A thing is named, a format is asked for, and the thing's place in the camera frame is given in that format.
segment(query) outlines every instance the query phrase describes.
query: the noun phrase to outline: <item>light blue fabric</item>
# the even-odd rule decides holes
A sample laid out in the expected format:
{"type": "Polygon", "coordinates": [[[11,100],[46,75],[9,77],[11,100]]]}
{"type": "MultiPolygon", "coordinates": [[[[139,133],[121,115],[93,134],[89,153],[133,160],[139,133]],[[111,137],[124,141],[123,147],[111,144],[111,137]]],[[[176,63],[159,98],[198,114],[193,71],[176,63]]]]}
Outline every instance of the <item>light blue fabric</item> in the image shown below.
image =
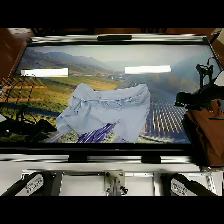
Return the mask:
{"type": "Polygon", "coordinates": [[[74,130],[81,135],[115,123],[114,133],[136,142],[149,113],[150,93],[145,84],[108,91],[94,91],[80,84],[69,104],[56,119],[59,132],[74,130]]]}

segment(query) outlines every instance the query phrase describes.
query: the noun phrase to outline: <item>landscape picture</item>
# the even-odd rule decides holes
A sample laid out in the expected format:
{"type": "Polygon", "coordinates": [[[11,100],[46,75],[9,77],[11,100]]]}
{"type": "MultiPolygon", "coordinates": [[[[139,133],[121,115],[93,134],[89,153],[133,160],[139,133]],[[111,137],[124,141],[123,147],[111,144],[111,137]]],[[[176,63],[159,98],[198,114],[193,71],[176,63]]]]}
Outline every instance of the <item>landscape picture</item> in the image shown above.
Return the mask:
{"type": "MultiPolygon", "coordinates": [[[[15,77],[20,77],[24,69],[68,68],[68,77],[38,78],[46,88],[33,89],[32,97],[41,100],[28,103],[30,112],[37,120],[46,119],[53,126],[81,83],[95,91],[146,84],[151,94],[150,111],[137,143],[189,143],[181,124],[185,109],[174,106],[176,94],[180,91],[194,92],[199,88],[199,74],[195,67],[206,64],[211,56],[213,54],[208,46],[196,45],[28,47],[15,77]],[[161,65],[169,65],[171,72],[125,73],[125,67],[161,65]]],[[[214,76],[218,75],[218,65],[215,61],[211,62],[214,64],[214,76]]],[[[114,142],[115,138],[115,134],[111,133],[104,142],[114,142]]],[[[77,139],[76,133],[72,132],[57,142],[76,142],[77,139]]]]}

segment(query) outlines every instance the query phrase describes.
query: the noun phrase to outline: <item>wooden floor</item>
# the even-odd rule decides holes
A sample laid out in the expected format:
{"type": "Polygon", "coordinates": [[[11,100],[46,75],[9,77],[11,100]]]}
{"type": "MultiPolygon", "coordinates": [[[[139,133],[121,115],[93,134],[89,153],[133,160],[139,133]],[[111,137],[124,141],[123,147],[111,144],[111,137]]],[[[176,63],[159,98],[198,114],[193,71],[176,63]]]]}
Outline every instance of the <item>wooden floor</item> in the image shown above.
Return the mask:
{"type": "MultiPolygon", "coordinates": [[[[207,35],[211,39],[211,33],[215,28],[168,28],[168,34],[202,34],[207,35]]],[[[141,33],[141,28],[95,28],[96,34],[131,34],[141,33]]],[[[13,33],[8,28],[0,28],[0,79],[7,77],[22,46],[22,43],[28,37],[32,37],[30,33],[13,33]]],[[[219,41],[213,44],[215,52],[218,54],[219,60],[224,64],[224,45],[219,41]]]]}

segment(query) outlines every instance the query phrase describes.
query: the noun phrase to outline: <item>brown cloth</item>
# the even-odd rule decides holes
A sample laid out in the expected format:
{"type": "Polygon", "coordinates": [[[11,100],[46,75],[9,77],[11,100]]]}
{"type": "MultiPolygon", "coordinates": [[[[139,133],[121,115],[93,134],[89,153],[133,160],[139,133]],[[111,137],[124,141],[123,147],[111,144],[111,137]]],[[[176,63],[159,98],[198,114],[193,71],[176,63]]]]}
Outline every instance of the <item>brown cloth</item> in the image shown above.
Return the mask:
{"type": "Polygon", "coordinates": [[[224,113],[220,100],[211,102],[211,110],[188,110],[186,115],[196,125],[197,137],[209,165],[224,166],[224,113]]]}

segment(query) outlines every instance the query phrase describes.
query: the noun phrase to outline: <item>brown leather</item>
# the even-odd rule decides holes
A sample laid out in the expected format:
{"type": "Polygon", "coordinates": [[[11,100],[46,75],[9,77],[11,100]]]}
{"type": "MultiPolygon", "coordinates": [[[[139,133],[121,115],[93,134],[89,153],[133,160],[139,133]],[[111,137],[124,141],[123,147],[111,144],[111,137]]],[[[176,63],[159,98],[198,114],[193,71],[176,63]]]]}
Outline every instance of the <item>brown leather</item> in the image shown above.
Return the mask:
{"type": "Polygon", "coordinates": [[[211,110],[188,110],[186,115],[196,124],[198,138],[207,154],[209,164],[224,166],[224,120],[209,119],[224,119],[221,102],[214,100],[211,103],[211,110]]]}

